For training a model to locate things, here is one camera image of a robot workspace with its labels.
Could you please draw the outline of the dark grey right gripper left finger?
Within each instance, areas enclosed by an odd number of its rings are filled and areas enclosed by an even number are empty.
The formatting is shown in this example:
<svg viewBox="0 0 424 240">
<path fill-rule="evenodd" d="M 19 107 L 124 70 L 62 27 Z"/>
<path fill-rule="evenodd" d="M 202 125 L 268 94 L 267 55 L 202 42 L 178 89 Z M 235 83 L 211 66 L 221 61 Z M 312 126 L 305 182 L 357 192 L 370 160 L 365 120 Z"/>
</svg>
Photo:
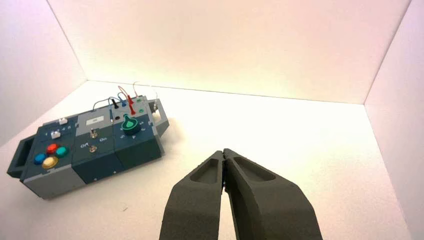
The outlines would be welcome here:
<svg viewBox="0 0 424 240">
<path fill-rule="evenodd" d="M 218 239 L 224 163 L 223 152 L 217 150 L 173 186 L 159 239 Z"/>
</svg>

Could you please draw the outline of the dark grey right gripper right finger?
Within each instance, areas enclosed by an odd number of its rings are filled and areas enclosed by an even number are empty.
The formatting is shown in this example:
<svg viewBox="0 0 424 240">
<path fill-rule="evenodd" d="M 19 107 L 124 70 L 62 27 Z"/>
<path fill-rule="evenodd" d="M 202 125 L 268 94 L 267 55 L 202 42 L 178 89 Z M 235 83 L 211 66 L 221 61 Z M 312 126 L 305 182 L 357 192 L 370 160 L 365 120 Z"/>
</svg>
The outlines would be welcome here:
<svg viewBox="0 0 424 240">
<path fill-rule="evenodd" d="M 225 191 L 238 240 L 321 240 L 315 210 L 290 180 L 226 148 Z"/>
</svg>

